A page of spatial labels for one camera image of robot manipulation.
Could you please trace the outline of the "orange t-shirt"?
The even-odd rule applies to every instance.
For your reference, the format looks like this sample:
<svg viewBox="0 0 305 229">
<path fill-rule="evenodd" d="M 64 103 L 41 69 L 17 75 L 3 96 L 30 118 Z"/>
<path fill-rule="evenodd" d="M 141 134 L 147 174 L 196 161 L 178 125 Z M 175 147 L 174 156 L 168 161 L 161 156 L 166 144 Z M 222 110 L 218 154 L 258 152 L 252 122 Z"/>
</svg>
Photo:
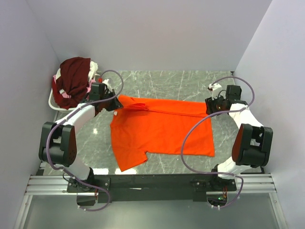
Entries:
<svg viewBox="0 0 305 229">
<path fill-rule="evenodd" d="M 113 154 L 121 171 L 145 163 L 147 153 L 215 155 L 212 123 L 203 102 L 136 98 L 120 95 L 122 109 L 110 124 Z"/>
</svg>

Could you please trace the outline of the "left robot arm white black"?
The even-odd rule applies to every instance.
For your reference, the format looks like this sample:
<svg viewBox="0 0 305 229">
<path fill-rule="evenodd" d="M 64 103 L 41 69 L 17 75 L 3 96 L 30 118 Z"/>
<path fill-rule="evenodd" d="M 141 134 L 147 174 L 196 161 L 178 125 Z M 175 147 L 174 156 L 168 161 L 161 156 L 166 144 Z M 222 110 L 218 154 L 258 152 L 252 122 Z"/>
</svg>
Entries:
<svg viewBox="0 0 305 229">
<path fill-rule="evenodd" d="M 72 174 L 72 186 L 89 192 L 95 187 L 93 169 L 77 157 L 76 134 L 90 119 L 103 109 L 114 111 L 123 108 L 111 80 L 91 84 L 85 99 L 68 115 L 42 126 L 39 159 Z"/>
</svg>

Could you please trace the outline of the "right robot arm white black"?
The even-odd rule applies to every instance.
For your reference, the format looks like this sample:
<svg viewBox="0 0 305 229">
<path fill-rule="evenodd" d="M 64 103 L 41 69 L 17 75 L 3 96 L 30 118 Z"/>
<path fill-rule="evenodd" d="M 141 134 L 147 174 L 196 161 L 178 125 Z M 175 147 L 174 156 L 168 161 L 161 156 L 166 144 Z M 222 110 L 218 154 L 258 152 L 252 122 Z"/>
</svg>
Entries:
<svg viewBox="0 0 305 229">
<path fill-rule="evenodd" d="M 208 115 L 228 114 L 238 133 L 232 147 L 231 156 L 212 169 L 218 174 L 211 175 L 211 190 L 220 191 L 234 184 L 234 176 L 251 168 L 264 167 L 269 161 L 273 130 L 264 126 L 251 113 L 247 102 L 241 100 L 240 86 L 228 85 L 226 90 L 218 83 L 210 84 L 212 96 L 205 100 Z"/>
</svg>

